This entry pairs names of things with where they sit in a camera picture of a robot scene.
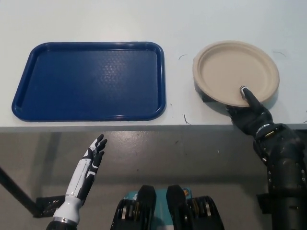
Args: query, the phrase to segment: black pole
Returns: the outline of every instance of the black pole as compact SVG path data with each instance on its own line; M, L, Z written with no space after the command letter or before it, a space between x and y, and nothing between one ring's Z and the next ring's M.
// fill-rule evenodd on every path
M42 216L42 210L36 203L6 174L0 167L0 184L10 192L34 217Z

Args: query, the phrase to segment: tray rim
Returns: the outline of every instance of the tray rim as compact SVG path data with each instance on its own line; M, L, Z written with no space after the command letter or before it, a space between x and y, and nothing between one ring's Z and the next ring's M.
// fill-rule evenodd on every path
M157 77L158 77L158 107L155 112L150 115L114 115L106 116L103 119L31 119L22 113L22 102L26 94L29 81L31 79L31 74L29 72L34 67L36 59L38 57L37 52L41 52L41 49L48 50L49 46L60 45L63 47L68 46L117 46L120 48L105 49L105 50L151 50L157 54ZM37 45L29 54L28 60L26 62L23 74L21 76L20 82L18 84L13 102L12 102L12 112L16 117L23 121L28 122L76 122L76 121L146 121L153 120L159 117L166 107L166 87L165 87L165 57L163 49L154 42L147 41L129 41L129 42L46 42Z

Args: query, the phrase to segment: paper plate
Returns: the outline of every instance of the paper plate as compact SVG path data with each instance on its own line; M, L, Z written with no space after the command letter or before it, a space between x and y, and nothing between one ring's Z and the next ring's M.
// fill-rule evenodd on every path
M194 58L194 81L214 100L246 107L240 87L247 86L260 102L278 89L279 72L274 61L261 49L247 43L224 41L207 46Z

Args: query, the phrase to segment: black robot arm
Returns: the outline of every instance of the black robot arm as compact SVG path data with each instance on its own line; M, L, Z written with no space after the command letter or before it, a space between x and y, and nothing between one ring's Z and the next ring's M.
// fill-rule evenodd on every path
M271 113L247 87L241 87L249 108L227 107L233 123L254 137L254 150L267 166L268 194L258 196L263 213L271 213L273 230L307 229L305 148L285 124L275 124Z

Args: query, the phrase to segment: black mechanical part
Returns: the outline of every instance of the black mechanical part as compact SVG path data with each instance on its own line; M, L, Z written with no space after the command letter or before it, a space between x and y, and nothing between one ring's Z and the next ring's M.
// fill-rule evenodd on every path
M305 145L285 124L275 124L271 113L248 88L240 89L249 108L228 106L233 123L254 137L254 150L267 166L268 194L258 195L263 213L271 213L273 230L307 229Z
M35 218L51 217L59 208L65 196L39 197L34 202L8 174L0 168L0 184L18 200Z
M304 143L284 124L266 126L256 135L254 149L267 166L267 196L261 209L272 215L273 230L307 229L307 183Z
M217 207L209 196L186 200L179 185L169 186L167 205L174 230L224 230Z
M48 224L46 230L77 230L77 226L64 222L52 221Z
M143 185L136 200L122 199L116 209L111 230L149 230L156 203L154 187Z

